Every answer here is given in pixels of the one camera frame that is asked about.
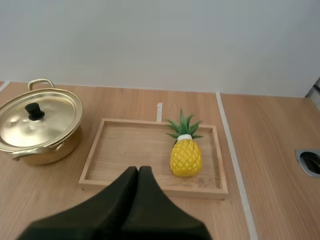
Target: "tray rim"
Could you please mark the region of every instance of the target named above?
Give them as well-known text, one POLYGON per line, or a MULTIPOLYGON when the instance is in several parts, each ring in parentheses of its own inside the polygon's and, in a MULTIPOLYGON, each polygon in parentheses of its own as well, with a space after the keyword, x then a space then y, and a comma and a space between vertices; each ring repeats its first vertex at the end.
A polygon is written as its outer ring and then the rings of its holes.
MULTIPOLYGON (((111 182, 101 180, 87 179, 92 164, 94 162, 95 154, 98 150, 98 145, 103 136, 104 129, 107 123, 113 124, 133 124, 133 125, 151 125, 151 126, 165 126, 166 122, 144 121, 144 120, 129 120, 129 119, 114 119, 114 118, 102 118, 100 125, 97 129, 89 154, 85 161, 82 173, 80 175, 78 185, 84 190, 101 191, 107 187, 111 182)), ((215 125, 201 124, 199 129, 208 130, 212 134, 214 140, 213 147, 216 148, 216 156, 218 158, 218 173, 219 173, 219 188, 192 188, 184 186, 165 186, 162 187, 162 191, 170 197, 185 197, 185 198, 209 198, 224 200, 228 195, 228 187, 226 180, 225 168, 223 165, 223 159, 218 139, 218 132, 215 125)))

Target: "pineapple leaves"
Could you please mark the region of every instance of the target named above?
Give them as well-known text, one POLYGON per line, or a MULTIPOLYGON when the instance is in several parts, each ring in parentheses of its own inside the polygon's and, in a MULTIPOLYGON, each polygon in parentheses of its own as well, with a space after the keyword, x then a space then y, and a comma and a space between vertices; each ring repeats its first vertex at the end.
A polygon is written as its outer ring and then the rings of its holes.
POLYGON ((195 124, 192 124, 192 125, 189 127, 189 134, 190 134, 190 135, 194 134, 194 133, 197 131, 200 123, 202 123, 202 121, 197 121, 195 124))
POLYGON ((176 133, 166 133, 166 134, 169 135, 170 137, 173 137, 174 139, 177 139, 179 137, 179 135, 176 133))
POLYGON ((186 119, 185 119, 185 125, 186 125, 186 128, 189 129, 189 124, 190 124, 190 120, 191 118, 193 117, 193 115, 191 114, 190 116, 188 116, 186 119))
POLYGON ((203 136, 201 136, 201 135, 193 135, 192 136, 192 139, 198 139, 198 138, 202 138, 203 136))
POLYGON ((187 122, 184 113, 182 112, 182 108, 180 109, 180 134, 188 134, 187 122))
MULTIPOLYGON (((165 119, 165 121, 170 123, 168 126, 176 132, 176 133, 167 133, 167 134, 175 139, 178 138, 180 135, 184 135, 184 134, 189 134, 192 136, 199 128, 199 124, 202 122, 202 121, 198 121, 190 125, 190 121, 193 116, 194 115, 191 114, 190 116, 185 117, 184 112, 182 111, 182 108, 181 108, 180 116, 179 116, 180 123, 177 123, 170 119, 165 119)), ((192 138, 200 138, 200 137, 201 136, 199 135, 192 136, 192 138)))
POLYGON ((170 123, 171 125, 169 125, 170 128, 172 128, 173 130, 175 130, 177 133, 180 132, 180 126, 178 123, 176 123, 175 121, 172 121, 170 119, 165 119, 165 121, 167 121, 168 123, 170 123))

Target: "wooden tray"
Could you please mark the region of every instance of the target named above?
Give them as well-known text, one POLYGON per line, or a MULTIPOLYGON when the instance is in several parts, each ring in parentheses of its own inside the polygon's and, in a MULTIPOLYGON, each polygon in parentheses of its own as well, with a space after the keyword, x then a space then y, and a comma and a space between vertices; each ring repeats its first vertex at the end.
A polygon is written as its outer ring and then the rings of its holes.
POLYGON ((172 197, 225 199, 228 195, 218 134, 215 126, 200 125, 196 138, 203 166, 193 177, 178 177, 170 170, 175 140, 166 123, 102 119, 84 165, 79 184, 100 191, 129 166, 151 166, 161 189, 172 197))

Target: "wooden table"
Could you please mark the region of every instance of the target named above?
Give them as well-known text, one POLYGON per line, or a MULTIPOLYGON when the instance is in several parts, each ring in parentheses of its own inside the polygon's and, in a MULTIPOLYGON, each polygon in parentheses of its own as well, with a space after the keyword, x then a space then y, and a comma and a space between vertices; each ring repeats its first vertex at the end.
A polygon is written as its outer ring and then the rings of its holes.
MULTIPOLYGON (((230 152, 214 93, 140 90, 58 85, 78 95, 84 106, 83 140, 66 159, 45 166, 27 166, 0 154, 0 239, 15 239, 40 219, 92 197, 78 186, 101 118, 155 121, 157 104, 163 118, 178 120, 180 108, 196 120, 216 125, 229 196, 226 200, 171 198, 187 213, 205 222, 214 239, 248 239, 249 233, 230 152)), ((0 93, 0 104, 27 91, 26 83, 11 82, 0 93)))
MULTIPOLYGON (((79 188, 78 180, 101 118, 155 121, 159 102, 163 118, 178 120, 183 108, 186 115, 195 114, 195 121, 216 125, 229 191, 224 201, 172 201, 204 221, 214 239, 250 238, 215 94, 58 87, 83 102, 84 140, 72 155, 45 166, 27 166, 0 154, 0 239, 15 239, 31 221, 93 196, 95 192, 79 188)), ((0 93, 0 104, 26 90, 26 83, 10 83, 0 93)), ((317 239, 320 179, 303 172, 295 149, 320 149, 320 112, 308 99, 228 94, 221 98, 259 238, 317 239)))
POLYGON ((320 179, 295 149, 320 149, 320 111, 306 98, 221 96, 260 239, 320 238, 320 179))

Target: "yellow pineapple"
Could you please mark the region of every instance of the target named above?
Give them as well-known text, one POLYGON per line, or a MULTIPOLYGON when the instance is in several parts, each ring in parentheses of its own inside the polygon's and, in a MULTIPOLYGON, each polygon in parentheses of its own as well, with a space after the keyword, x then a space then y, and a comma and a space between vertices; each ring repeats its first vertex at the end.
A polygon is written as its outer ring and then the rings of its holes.
POLYGON ((176 133, 167 133, 176 139, 170 157, 171 171, 179 177, 190 177, 196 175, 202 167, 202 155, 198 144, 193 139, 201 138, 200 135, 194 135, 201 121, 190 125, 193 115, 185 118, 182 109, 180 110, 180 124, 166 119, 169 127, 176 133))

